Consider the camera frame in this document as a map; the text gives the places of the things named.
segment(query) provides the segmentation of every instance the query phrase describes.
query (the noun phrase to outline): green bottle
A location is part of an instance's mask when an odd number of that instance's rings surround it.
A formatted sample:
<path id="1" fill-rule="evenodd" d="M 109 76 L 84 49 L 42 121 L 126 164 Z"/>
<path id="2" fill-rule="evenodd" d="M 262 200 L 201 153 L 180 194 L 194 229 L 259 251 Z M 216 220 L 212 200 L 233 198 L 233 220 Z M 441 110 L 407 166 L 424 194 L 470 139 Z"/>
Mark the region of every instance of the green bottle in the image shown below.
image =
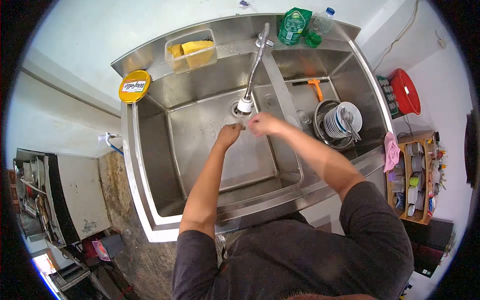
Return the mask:
<path id="1" fill-rule="evenodd" d="M 306 29 L 311 17 L 312 12 L 308 10 L 296 7 L 289 10 L 283 18 L 280 32 L 278 33 L 280 42 L 285 45 L 298 44 L 301 33 Z"/>

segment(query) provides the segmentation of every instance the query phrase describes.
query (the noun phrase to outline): double sink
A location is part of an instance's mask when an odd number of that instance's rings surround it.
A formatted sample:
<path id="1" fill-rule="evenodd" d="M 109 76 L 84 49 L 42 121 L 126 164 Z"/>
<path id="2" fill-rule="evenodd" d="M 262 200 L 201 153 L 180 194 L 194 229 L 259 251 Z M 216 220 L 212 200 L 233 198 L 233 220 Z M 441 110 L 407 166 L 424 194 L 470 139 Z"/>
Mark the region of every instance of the double sink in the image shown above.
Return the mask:
<path id="1" fill-rule="evenodd" d="M 363 116 L 362 140 L 341 153 L 365 176 L 380 168 L 383 138 L 393 131 L 391 119 L 355 43 L 325 39 L 318 48 L 307 48 L 271 39 L 275 44 L 267 48 L 254 81 L 252 113 L 268 112 L 314 136 L 313 124 L 301 125 L 296 111 L 304 110 L 313 119 L 316 89 L 292 83 L 328 79 L 320 85 L 324 98 L 352 102 Z M 239 120 L 232 107 L 245 93 L 257 51 L 255 38 L 222 44 L 217 63 L 153 78 L 147 96 L 133 105 L 122 104 L 127 175 L 151 242 L 176 240 L 188 194 L 218 132 Z M 225 157 L 216 232 L 261 224 L 334 193 L 285 142 L 243 131 Z"/>

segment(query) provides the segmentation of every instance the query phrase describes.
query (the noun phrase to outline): green cup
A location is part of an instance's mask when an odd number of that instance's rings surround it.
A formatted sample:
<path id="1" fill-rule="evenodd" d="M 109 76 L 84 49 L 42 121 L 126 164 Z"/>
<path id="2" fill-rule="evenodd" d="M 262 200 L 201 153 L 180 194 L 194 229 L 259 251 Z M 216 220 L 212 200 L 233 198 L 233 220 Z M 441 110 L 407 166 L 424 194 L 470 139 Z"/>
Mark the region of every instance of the green cup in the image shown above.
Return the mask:
<path id="1" fill-rule="evenodd" d="M 419 178 L 418 177 L 410 177 L 410 185 L 411 186 L 417 186 L 419 184 Z"/>

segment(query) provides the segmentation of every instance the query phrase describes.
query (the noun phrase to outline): yellow lid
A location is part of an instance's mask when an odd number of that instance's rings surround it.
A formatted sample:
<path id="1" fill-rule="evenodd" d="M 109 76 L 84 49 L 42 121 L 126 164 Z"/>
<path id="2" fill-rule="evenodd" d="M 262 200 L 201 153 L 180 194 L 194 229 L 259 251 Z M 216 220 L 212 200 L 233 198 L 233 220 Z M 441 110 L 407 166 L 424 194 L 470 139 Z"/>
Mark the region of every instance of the yellow lid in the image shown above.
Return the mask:
<path id="1" fill-rule="evenodd" d="M 137 102 L 145 96 L 151 81 L 152 78 L 146 71 L 133 71 L 120 84 L 120 99 L 127 104 Z"/>

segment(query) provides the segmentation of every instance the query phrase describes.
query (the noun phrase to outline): flexible faucet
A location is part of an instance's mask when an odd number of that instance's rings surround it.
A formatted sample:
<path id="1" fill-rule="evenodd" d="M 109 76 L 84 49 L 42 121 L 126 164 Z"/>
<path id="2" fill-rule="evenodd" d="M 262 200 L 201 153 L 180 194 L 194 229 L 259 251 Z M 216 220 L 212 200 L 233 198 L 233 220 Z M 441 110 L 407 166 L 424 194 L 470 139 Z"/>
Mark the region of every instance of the flexible faucet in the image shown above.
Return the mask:
<path id="1" fill-rule="evenodd" d="M 237 111 L 241 115 L 250 115 L 252 113 L 253 81 L 257 74 L 258 65 L 260 64 L 260 62 L 262 61 L 262 58 L 264 57 L 265 47 L 267 46 L 269 33 L 270 33 L 270 23 L 265 23 L 264 31 L 262 33 L 262 39 L 260 41 L 260 46 L 259 46 L 260 49 L 258 50 L 257 58 L 255 59 L 255 63 L 253 64 L 252 70 L 250 71 L 250 75 L 248 76 L 247 91 L 245 92 L 245 96 L 240 98 L 240 101 L 237 105 Z"/>

